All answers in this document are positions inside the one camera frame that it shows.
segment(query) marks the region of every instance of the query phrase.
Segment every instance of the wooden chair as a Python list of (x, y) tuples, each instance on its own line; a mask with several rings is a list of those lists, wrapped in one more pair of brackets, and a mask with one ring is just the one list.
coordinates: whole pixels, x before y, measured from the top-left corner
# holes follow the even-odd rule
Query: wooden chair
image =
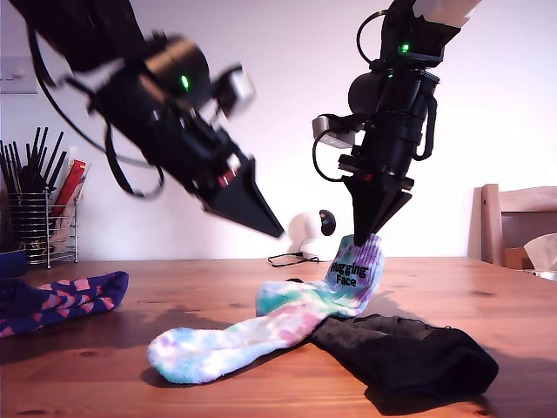
[(514, 269), (534, 268), (524, 245), (557, 233), (557, 187), (500, 192), (481, 188), (482, 260)]

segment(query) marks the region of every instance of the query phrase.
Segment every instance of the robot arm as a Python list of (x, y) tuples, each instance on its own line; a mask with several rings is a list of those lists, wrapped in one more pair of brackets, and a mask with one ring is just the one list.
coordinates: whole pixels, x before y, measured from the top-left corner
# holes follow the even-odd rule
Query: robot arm
[[(413, 180), (406, 176), (412, 160), (431, 156), (439, 79), (427, 72), (443, 61), (445, 45), (459, 32), (480, 0), (394, 0), (388, 10), (368, 17), (360, 26), (357, 45), (371, 72), (356, 78), (348, 92), (354, 114), (340, 118), (321, 115), (313, 120), (313, 162), (329, 181), (342, 181), (352, 195), (354, 242), (363, 245), (410, 200)], [(359, 37), (366, 24), (385, 16), (380, 57), (370, 60)], [(417, 149), (427, 120), (426, 144)], [(356, 131), (366, 135), (354, 144)], [(352, 148), (342, 155), (339, 168), (352, 173), (341, 179), (324, 175), (317, 165), (319, 141)]]
[(211, 80), (205, 56), (193, 42), (164, 34), (144, 39), (129, 0), (10, 2), (27, 23), (38, 83), (66, 121), (70, 122), (47, 87), (56, 85), (40, 56), (37, 32), (74, 72), (94, 71), (116, 58), (124, 60), (124, 68), (98, 91), (74, 78), (66, 81), (88, 95), (90, 111), (104, 117), (106, 155), (126, 192), (145, 197), (131, 188), (118, 165), (112, 126), (157, 167), (161, 186), (165, 169), (202, 201), (207, 212), (273, 237), (283, 233), (255, 183), (255, 159), (246, 157), (225, 130), (199, 115), (210, 100), (228, 118), (251, 102), (253, 86), (240, 65)]

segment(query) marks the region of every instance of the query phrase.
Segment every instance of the red book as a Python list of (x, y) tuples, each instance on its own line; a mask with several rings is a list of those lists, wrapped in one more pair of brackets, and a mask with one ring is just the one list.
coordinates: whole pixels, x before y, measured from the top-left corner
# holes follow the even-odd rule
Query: red book
[[(73, 166), (71, 167), (70, 174), (68, 174), (68, 178), (64, 181), (64, 185), (62, 186), (62, 190), (58, 194), (56, 199), (55, 206), (63, 206), (67, 205), (71, 199), (71, 195), (76, 190), (77, 185), (79, 184), (79, 180), (84, 175), (86, 164), (83, 161), (79, 161), (75, 159), (73, 162)], [(60, 216), (62, 211), (64, 210), (63, 207), (54, 207), (52, 208), (52, 213), (50, 214), (51, 217)]]

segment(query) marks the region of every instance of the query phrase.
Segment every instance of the sock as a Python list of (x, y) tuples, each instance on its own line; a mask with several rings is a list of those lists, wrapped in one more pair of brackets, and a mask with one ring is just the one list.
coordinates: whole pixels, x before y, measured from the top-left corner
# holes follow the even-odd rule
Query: sock
[(328, 318), (310, 339), (389, 396), (471, 398), (486, 392), (499, 372), (495, 360), (459, 329), (396, 316)]
[(258, 357), (301, 342), (327, 316), (353, 317), (379, 284), (384, 256), (380, 238), (362, 246), (341, 240), (324, 280), (266, 282), (256, 295), (258, 318), (225, 330), (175, 328), (148, 347), (150, 364), (174, 383), (206, 383), (247, 366)]
[(0, 338), (110, 311), (120, 304), (127, 288), (124, 272), (54, 281), (37, 288), (19, 279), (0, 280)]

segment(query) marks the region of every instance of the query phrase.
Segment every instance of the black sock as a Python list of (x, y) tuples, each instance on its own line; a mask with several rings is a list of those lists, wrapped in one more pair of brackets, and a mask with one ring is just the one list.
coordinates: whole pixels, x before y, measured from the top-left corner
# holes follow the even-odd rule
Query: black sock
[(499, 372), (495, 360), (468, 334), (417, 320), (328, 318), (310, 338), (390, 396), (470, 398), (483, 394)]

